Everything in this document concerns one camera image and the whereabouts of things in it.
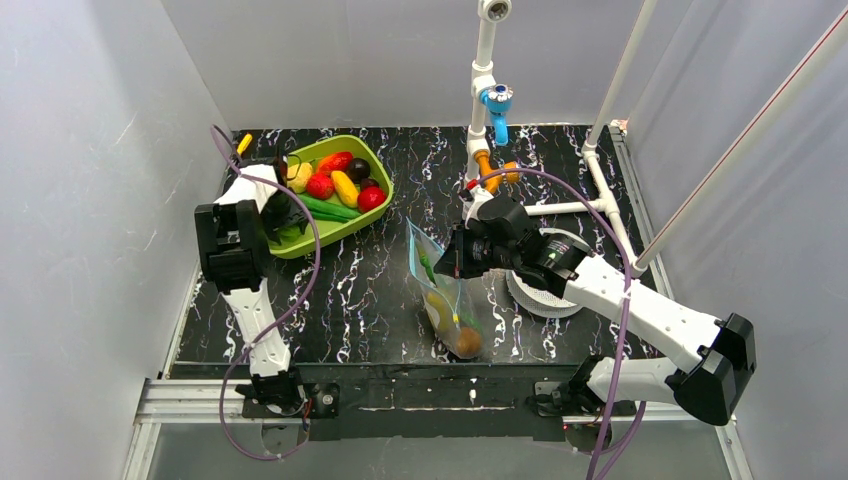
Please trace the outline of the clear zip top bag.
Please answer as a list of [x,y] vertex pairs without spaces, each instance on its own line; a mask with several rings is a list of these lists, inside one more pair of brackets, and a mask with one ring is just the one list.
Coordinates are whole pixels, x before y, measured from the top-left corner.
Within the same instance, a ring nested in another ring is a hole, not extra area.
[[448,352],[462,360],[484,351],[482,326],[477,321],[470,292],[463,280],[436,272],[444,249],[406,218],[410,274],[418,282],[424,308],[436,338]]

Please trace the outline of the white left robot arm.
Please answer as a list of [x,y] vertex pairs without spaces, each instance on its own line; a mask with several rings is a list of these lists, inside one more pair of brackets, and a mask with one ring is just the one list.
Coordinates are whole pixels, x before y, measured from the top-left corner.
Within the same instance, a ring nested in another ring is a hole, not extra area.
[[199,260],[206,281],[215,285],[233,311],[245,342],[250,383],[236,391],[280,415],[294,415],[305,393],[289,346],[274,315],[267,269],[271,253],[262,213],[290,198],[270,183],[280,183],[270,165],[252,165],[214,202],[194,210]]

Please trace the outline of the yellow toy banana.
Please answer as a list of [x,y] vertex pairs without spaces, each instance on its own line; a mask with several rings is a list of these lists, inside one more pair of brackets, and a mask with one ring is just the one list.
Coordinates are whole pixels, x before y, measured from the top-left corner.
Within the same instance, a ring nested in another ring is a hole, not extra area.
[[341,203],[348,208],[357,209],[360,191],[351,178],[341,170],[332,171],[330,178]]

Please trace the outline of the brown toy kiwi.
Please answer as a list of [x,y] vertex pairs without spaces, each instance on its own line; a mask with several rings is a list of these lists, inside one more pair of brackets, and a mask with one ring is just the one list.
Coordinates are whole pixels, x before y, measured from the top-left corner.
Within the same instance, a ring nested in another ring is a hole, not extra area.
[[482,335],[471,327],[461,327],[453,353],[461,359],[472,359],[479,356],[482,350]]

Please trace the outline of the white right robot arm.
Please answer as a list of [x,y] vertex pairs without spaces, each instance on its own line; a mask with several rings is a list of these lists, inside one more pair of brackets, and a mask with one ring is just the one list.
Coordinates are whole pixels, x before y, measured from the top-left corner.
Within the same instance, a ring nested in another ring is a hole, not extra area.
[[568,387],[584,408],[608,400],[676,404],[723,426],[755,373],[749,319],[736,313],[721,319],[677,303],[626,277],[580,237],[540,227],[506,196],[478,203],[458,222],[433,267],[455,279],[493,269],[510,270],[530,287],[615,321],[661,352],[657,359],[585,360]]

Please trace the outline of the long green toy bean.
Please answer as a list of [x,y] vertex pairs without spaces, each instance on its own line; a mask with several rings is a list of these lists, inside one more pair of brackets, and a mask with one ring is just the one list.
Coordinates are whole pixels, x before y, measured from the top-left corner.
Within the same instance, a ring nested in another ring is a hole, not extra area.
[[306,206],[307,210],[312,214],[315,220],[346,223],[361,216],[360,212],[355,209],[338,205],[327,200],[320,200],[303,194],[299,194],[298,198]]

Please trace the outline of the yellow toy corn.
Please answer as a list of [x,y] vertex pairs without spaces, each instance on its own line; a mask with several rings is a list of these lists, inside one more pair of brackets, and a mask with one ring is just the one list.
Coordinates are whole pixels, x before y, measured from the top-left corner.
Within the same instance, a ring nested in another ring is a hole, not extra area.
[[425,294],[425,310],[431,325],[439,336],[447,337],[456,334],[458,327],[454,312],[441,294],[428,291]]

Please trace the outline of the green plastic tray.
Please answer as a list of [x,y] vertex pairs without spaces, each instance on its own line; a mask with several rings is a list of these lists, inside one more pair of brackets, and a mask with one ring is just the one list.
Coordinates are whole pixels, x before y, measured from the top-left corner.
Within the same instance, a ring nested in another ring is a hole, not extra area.
[[[302,161],[307,161],[313,166],[324,157],[339,153],[350,152],[354,158],[362,158],[371,167],[371,175],[378,186],[385,193],[386,198],[379,206],[374,206],[368,212],[360,212],[358,207],[351,209],[355,217],[345,222],[335,222],[327,215],[321,213],[316,217],[318,239],[322,247],[332,244],[342,238],[353,234],[362,228],[374,223],[379,219],[390,205],[395,194],[393,181],[388,175],[382,162],[377,158],[371,148],[361,139],[353,135],[338,135],[316,143],[294,150],[290,155],[290,168]],[[297,237],[275,240],[269,238],[269,248],[272,255],[283,259],[293,259],[315,250],[315,236],[310,226],[306,226],[305,232]]]

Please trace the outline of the green toy beans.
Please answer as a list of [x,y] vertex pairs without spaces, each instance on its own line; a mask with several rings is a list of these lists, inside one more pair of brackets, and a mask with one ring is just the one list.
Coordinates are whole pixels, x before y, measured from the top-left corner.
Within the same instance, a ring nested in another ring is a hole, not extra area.
[[427,252],[419,245],[416,246],[416,252],[418,255],[419,264],[423,268],[427,279],[432,284],[433,287],[438,287],[438,283],[436,282],[434,272],[432,270],[432,266],[429,261],[429,257]]

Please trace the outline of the red toy apple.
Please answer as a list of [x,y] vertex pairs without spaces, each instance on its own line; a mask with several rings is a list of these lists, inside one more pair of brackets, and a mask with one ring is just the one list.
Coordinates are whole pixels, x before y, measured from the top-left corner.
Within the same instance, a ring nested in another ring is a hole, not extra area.
[[387,200],[386,192],[378,186],[368,186],[362,189],[357,197],[357,207],[360,213],[368,213],[380,207]]

